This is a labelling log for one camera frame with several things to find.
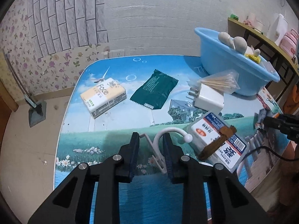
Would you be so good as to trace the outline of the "white plastic hook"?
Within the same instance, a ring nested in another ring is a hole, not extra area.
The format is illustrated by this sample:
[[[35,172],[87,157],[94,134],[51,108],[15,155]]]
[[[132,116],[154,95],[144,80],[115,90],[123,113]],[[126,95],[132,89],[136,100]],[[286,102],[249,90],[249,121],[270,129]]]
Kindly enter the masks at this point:
[[[185,143],[191,143],[193,140],[193,136],[190,133],[187,133],[185,130],[177,127],[167,127],[162,129],[161,131],[156,133],[153,140],[146,133],[142,133],[141,135],[139,135],[140,138],[145,138],[147,143],[149,144],[149,147],[152,151],[152,159],[162,174],[167,173],[165,156],[162,151],[162,138],[166,133],[179,134],[180,136],[182,136]]]

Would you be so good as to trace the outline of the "pink water bottle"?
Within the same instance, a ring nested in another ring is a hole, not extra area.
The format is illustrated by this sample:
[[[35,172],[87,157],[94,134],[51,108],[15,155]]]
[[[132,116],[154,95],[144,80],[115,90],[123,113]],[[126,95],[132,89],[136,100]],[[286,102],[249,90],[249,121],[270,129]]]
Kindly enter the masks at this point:
[[[279,47],[286,52],[289,57],[293,58],[298,43],[298,32],[295,29],[288,31],[280,41]]]

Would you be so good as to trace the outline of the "white electric kettle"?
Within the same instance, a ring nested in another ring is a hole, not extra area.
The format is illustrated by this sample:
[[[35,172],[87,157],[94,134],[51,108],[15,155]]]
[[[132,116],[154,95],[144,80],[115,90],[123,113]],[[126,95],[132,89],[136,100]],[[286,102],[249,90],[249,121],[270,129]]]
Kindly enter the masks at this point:
[[[266,36],[273,41],[277,46],[288,31],[288,22],[282,14],[275,13]]]

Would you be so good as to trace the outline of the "toothpick box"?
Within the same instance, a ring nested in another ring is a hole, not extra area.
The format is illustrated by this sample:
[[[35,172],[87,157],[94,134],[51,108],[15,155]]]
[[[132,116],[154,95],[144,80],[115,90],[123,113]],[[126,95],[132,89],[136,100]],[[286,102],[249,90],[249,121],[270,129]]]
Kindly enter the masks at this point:
[[[234,172],[249,152],[249,143],[237,135],[237,129],[213,112],[207,112],[187,126],[193,136],[190,143],[200,161],[221,163]]]

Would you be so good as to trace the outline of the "cotton swab bag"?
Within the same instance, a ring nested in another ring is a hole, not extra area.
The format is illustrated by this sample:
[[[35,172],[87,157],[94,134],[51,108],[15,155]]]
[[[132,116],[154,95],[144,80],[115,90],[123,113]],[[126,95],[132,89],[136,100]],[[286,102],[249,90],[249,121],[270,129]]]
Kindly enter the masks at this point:
[[[202,84],[221,93],[232,94],[240,89],[238,84],[239,73],[233,69],[218,72],[203,78],[190,78],[187,84],[198,89]]]

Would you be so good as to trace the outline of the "white paper cup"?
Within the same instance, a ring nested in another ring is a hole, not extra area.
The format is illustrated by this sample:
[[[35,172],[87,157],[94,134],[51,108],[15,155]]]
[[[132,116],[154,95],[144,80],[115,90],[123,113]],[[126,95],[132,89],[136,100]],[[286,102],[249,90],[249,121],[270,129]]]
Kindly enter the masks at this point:
[[[263,27],[264,27],[263,22],[260,22],[260,21],[258,21],[258,20],[255,21],[255,23],[254,23],[254,29],[255,29],[256,31],[262,33],[262,32],[263,32]]]

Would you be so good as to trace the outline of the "wall socket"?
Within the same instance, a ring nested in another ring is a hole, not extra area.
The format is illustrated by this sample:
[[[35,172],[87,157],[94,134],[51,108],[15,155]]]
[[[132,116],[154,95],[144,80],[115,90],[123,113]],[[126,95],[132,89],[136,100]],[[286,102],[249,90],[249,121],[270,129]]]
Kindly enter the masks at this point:
[[[115,51],[112,51],[112,56],[113,56],[114,58],[124,57],[124,56],[125,56],[125,51],[122,51],[122,50],[115,50]]]

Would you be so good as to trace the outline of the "white plush toy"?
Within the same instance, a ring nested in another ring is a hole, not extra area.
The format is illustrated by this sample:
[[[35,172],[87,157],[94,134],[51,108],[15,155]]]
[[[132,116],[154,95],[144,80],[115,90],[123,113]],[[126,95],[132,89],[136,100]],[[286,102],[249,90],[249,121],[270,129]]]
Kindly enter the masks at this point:
[[[258,57],[261,53],[259,49],[254,49],[253,47],[249,47],[247,45],[246,40],[240,36],[232,38],[227,32],[220,32],[218,34],[218,39],[221,43],[236,50],[242,55],[252,55]]]

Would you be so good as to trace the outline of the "paper roll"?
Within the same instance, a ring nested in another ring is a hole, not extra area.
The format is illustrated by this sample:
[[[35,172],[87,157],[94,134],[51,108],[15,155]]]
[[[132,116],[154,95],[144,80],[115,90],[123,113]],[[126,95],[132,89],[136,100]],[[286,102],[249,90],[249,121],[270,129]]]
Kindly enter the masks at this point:
[[[250,12],[247,15],[247,20],[253,23],[256,20],[256,15],[254,13]]]

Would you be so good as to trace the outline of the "dark green wipes packet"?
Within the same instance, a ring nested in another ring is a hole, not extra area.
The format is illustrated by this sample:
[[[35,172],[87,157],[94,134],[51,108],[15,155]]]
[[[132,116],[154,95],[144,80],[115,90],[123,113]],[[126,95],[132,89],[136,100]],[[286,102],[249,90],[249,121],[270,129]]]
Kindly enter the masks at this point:
[[[151,110],[161,109],[178,80],[155,69],[150,78],[131,96],[130,100]]]

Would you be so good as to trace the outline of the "yellow knitted scarf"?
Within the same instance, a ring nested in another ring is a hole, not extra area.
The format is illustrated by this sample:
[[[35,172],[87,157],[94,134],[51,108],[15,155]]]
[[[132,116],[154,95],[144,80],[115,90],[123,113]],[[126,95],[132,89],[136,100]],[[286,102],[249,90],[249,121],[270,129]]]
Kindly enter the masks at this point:
[[[251,54],[245,54],[244,56],[246,58],[249,58],[250,60],[252,60],[256,64],[259,64],[261,62],[261,58],[259,56],[255,56],[255,55],[251,55]]]

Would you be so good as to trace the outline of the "pink cloth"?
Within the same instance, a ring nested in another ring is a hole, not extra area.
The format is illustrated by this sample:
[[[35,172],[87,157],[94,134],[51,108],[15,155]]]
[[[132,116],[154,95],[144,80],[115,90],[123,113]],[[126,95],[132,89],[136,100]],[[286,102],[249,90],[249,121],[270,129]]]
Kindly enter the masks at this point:
[[[253,23],[250,20],[244,20],[243,23],[249,27],[254,27]]]

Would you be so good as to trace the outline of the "white power adapter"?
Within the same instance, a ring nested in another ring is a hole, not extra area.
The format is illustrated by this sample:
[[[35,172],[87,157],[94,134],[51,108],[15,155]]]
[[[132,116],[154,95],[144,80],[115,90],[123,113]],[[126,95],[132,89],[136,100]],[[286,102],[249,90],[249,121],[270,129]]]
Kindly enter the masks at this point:
[[[224,95],[217,90],[200,84],[199,87],[190,87],[189,96],[194,98],[193,106],[202,110],[219,114],[224,108]]]

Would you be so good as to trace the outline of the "side table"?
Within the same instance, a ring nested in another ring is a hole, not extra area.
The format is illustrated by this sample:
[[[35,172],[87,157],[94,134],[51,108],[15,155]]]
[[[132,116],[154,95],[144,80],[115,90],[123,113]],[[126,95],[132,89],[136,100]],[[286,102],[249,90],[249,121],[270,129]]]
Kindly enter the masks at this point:
[[[245,25],[244,23],[228,17],[228,31],[233,33],[234,31],[243,31],[243,38],[248,41],[250,37],[256,39],[258,43],[254,46],[255,49],[260,49],[262,55],[267,59],[270,59],[270,63],[278,72],[281,81],[284,84],[282,92],[276,97],[276,101],[279,102],[288,88],[291,86],[292,81],[298,77],[298,69],[295,62],[286,54],[279,46],[273,41],[268,39],[263,34],[254,30],[253,28]]]

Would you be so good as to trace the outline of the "green small box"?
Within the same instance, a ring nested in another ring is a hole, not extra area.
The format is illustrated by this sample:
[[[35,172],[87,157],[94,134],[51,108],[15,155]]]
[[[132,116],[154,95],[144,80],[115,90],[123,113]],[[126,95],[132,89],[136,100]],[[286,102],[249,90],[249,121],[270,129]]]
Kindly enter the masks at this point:
[[[231,15],[230,15],[230,18],[231,18],[231,19],[234,19],[234,20],[236,20],[236,21],[239,20],[239,17],[236,16],[235,14],[231,14]]]

